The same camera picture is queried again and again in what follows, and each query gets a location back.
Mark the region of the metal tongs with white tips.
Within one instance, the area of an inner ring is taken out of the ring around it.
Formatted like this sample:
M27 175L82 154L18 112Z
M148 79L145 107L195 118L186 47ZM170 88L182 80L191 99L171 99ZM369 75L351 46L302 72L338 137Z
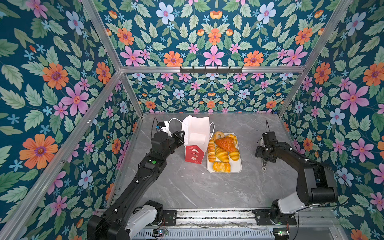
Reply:
M263 171L267 170L266 166L267 166L267 161L266 160L262 160L262 170Z

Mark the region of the red white paper bag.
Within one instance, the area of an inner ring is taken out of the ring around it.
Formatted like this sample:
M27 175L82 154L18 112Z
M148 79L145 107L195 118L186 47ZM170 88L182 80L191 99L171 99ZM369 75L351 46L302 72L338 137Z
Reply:
M193 117L191 115L182 121L172 118L169 124L177 121L181 123L181 130L185 132L185 162L202 164L205 153L208 149L209 141L212 138L211 126L215 126L209 117Z

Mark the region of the small yellow fake bread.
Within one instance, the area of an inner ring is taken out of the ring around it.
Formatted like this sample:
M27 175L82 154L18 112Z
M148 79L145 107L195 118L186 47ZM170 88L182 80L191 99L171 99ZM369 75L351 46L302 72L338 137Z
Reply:
M232 161L238 161L240 159L240 152L239 151L229 152L229 157Z

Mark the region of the round fluted fake bread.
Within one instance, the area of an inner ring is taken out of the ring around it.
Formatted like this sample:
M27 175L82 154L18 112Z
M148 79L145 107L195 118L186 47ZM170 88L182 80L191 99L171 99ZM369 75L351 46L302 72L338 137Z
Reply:
M238 143L238 138L237 138L236 135L234 135L234 134L228 134L227 137L228 137L228 138L231 138L231 139L234 141L235 145Z

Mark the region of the long striped fake bread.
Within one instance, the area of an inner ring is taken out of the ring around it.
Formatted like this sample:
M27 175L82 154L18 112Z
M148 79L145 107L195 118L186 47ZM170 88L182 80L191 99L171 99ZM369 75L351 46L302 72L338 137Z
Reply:
M216 161L216 145L213 138L210 139L208 148L207 148L207 156L210 163Z

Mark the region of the tan ring bagel fake bread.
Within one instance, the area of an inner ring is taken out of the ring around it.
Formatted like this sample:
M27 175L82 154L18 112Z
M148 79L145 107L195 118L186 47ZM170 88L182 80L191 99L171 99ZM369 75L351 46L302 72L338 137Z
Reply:
M216 132L214 133L214 135L213 135L213 140L216 141L216 140L218 140L218 139L222 139L222 138L225 138L225 137L226 137L226 135L225 135L223 132L221 132L221 131L216 131Z

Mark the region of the orange croissant fake bread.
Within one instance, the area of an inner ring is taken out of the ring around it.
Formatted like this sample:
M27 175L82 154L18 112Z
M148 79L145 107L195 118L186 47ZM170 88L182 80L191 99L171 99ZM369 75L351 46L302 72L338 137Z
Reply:
M215 144L219 146L220 148L224 149L227 152L236 152L236 144L237 144L237 139L236 138L231 138L231 137L225 137L221 139L215 140Z

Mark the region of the pale ridged fake bread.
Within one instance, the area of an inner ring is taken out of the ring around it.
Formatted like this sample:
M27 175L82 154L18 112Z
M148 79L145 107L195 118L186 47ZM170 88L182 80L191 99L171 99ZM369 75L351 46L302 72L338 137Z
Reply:
M214 162L213 170L217 173L230 173L231 172L231 164L223 163L223 162Z

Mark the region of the yellow speckled fake bread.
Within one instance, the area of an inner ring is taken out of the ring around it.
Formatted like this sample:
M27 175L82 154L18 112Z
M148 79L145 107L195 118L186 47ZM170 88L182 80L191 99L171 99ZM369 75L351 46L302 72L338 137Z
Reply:
M223 148L219 147L219 146L216 146L216 158L223 162L223 163L229 163L230 162L230 159L229 159L229 153L224 150Z

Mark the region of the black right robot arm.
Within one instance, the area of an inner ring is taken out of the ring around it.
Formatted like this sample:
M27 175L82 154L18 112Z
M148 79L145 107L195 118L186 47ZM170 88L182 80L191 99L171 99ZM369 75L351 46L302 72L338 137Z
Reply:
M288 223L301 210L338 201L337 183L330 167L310 160L286 142L279 142L275 132L263 133L262 141L261 145L257 144L255 156L262 159L263 171L267 163L280 159L298 174L296 190L285 198L274 200L269 211L265 211L268 223Z

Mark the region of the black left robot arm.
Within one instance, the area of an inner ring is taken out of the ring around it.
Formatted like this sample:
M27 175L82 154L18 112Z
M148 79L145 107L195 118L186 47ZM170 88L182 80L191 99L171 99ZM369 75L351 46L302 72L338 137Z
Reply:
M184 131L175 131L171 135L166 132L154 134L152 147L128 187L100 217L93 216L89 220L88 240L130 240L147 225L161 220L161 204L148 202L137 213L134 210L165 169L167 158L185 143L184 138Z

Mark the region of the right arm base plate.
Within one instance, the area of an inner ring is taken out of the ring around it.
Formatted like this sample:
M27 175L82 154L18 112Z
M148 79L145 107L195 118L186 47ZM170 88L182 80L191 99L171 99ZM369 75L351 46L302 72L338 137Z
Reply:
M252 210L252 213L255 215L258 226L296 226L298 224L295 214L282 214L279 211L275 213L267 209Z

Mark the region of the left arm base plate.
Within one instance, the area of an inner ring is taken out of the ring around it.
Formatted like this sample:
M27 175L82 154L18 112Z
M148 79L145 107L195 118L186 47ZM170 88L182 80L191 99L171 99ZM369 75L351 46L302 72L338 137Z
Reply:
M149 223L147 227L174 227L177 221L177 214L178 212L176 210L163 210L161 214L157 214L155 220Z

